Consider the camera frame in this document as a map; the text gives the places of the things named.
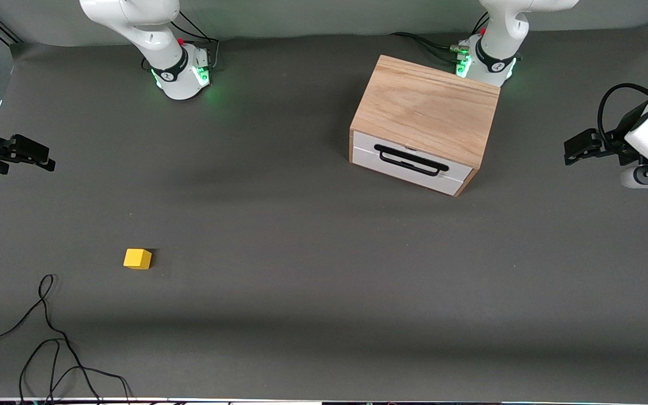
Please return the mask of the yellow wooden block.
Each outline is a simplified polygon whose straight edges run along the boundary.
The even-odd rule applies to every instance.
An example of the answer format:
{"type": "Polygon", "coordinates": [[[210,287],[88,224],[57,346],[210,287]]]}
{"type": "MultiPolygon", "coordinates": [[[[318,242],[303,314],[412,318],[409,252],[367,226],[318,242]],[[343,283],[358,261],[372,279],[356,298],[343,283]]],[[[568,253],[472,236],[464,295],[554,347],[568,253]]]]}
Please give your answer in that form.
{"type": "Polygon", "coordinates": [[[152,252],[147,249],[129,248],[124,253],[123,266],[129,269],[147,270],[151,267],[152,252]]]}

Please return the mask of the white-fronted drawer with black handle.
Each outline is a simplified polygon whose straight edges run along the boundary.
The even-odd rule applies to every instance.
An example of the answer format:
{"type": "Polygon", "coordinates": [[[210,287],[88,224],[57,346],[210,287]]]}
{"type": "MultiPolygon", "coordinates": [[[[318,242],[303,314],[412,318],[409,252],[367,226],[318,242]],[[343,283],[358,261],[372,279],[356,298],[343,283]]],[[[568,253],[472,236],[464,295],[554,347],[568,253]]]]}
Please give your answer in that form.
{"type": "Polygon", "coordinates": [[[353,164],[389,176],[424,185],[463,183],[471,168],[452,160],[355,131],[352,138],[353,164]]]}

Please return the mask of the wooden drawer cabinet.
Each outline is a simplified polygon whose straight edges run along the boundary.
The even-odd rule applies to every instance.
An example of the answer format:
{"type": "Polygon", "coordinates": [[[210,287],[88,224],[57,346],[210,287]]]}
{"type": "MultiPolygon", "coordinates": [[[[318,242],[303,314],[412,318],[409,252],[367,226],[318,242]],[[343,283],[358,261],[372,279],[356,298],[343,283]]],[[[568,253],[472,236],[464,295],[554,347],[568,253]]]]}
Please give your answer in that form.
{"type": "Polygon", "coordinates": [[[496,85],[381,55],[349,127],[349,162],[355,131],[452,160],[471,168],[463,183],[400,180],[458,196],[481,168],[500,94],[496,85]]]}

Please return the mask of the grey table cover sheet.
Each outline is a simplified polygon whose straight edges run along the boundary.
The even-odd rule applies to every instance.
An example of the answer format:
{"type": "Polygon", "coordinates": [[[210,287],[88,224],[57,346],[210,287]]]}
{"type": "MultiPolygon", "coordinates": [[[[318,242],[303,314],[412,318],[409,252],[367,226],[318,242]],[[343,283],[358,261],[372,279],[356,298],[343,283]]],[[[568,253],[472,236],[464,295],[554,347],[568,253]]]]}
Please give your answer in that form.
{"type": "Polygon", "coordinates": [[[349,164],[406,38],[235,39],[167,99],[132,46],[15,48],[0,136],[0,333],[52,322],[142,397],[648,403],[648,190],[564,162],[605,91],[648,88],[648,25],[535,31],[455,198],[349,164]],[[147,270],[123,266],[129,248],[147,270]]]}

